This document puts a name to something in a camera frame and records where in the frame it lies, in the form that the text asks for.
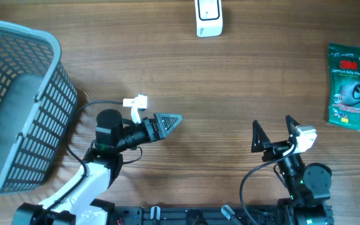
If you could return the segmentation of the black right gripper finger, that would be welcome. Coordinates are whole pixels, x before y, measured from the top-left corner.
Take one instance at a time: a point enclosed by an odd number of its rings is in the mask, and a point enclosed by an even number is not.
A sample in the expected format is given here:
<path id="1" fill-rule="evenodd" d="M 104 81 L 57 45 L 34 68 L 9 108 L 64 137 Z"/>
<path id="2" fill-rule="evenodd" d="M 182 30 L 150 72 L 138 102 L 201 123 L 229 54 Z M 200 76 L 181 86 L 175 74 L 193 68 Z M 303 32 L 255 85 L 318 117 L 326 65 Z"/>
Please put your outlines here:
<path id="1" fill-rule="evenodd" d="M 286 125 L 290 136 L 292 137 L 299 136 L 297 126 L 299 126 L 300 124 L 292 116 L 290 115 L 286 116 Z"/>
<path id="2" fill-rule="evenodd" d="M 265 151 L 266 145 L 270 144 L 270 139 L 264 132 L 258 120 L 252 122 L 252 144 L 251 152 L 259 153 Z"/>

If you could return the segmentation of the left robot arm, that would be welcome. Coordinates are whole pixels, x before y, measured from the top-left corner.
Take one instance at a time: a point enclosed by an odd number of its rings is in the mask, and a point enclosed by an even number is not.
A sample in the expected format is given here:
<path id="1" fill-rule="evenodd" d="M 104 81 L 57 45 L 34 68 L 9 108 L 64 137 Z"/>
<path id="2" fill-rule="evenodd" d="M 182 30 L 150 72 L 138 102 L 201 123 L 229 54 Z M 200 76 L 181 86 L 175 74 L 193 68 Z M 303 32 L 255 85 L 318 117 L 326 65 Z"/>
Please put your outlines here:
<path id="1" fill-rule="evenodd" d="M 79 171 L 39 204 L 20 205 L 13 224 L 122 224 L 114 203 L 98 199 L 125 164 L 122 153 L 166 139 L 182 120 L 180 114 L 156 113 L 136 124 L 115 109 L 101 111 L 96 138 L 80 160 Z"/>

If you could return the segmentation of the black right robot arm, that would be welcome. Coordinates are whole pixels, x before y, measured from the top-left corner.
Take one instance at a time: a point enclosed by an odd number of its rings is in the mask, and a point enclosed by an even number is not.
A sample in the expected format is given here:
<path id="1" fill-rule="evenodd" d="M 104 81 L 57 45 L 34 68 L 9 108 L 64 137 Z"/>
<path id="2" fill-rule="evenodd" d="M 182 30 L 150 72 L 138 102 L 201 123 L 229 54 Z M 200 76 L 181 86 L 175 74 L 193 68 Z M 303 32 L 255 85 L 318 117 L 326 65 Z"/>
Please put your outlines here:
<path id="1" fill-rule="evenodd" d="M 262 161 L 279 168 L 277 176 L 287 188 L 295 206 L 313 207 L 330 199 L 331 169 L 318 162 L 306 165 L 302 153 L 311 149 L 317 131 L 313 126 L 301 125 L 290 115 L 286 116 L 289 137 L 272 142 L 258 121 L 252 122 L 252 153 L 263 153 Z"/>

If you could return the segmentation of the green 3M gloves packet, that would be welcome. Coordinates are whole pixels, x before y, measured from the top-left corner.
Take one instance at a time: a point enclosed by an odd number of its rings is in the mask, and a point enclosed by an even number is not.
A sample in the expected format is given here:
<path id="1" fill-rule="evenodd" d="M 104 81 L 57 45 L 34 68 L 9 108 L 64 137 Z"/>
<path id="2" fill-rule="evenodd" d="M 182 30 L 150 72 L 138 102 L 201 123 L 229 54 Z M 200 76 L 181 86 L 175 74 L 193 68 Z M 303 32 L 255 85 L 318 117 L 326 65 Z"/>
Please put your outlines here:
<path id="1" fill-rule="evenodd" d="M 328 123 L 360 131 L 360 46 L 329 43 Z"/>

